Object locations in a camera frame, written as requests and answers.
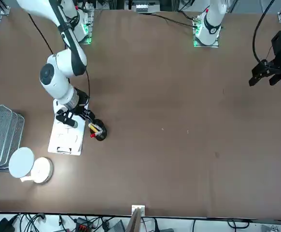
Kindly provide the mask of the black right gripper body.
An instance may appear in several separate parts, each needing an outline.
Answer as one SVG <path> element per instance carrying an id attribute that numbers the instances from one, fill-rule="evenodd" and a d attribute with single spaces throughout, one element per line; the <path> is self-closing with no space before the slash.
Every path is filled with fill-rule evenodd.
<path id="1" fill-rule="evenodd" d="M 70 100 L 71 113 L 77 116 L 88 116 L 90 111 L 88 110 L 89 96 L 77 89 L 73 89 L 73 95 Z"/>

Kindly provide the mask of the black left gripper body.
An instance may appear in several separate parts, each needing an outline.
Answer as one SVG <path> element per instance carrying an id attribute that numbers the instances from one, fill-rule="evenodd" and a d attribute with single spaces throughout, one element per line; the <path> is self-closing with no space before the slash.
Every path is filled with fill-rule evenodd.
<path id="1" fill-rule="evenodd" d="M 271 44 L 275 57 L 267 65 L 271 68 L 281 70 L 281 30 L 271 39 Z"/>

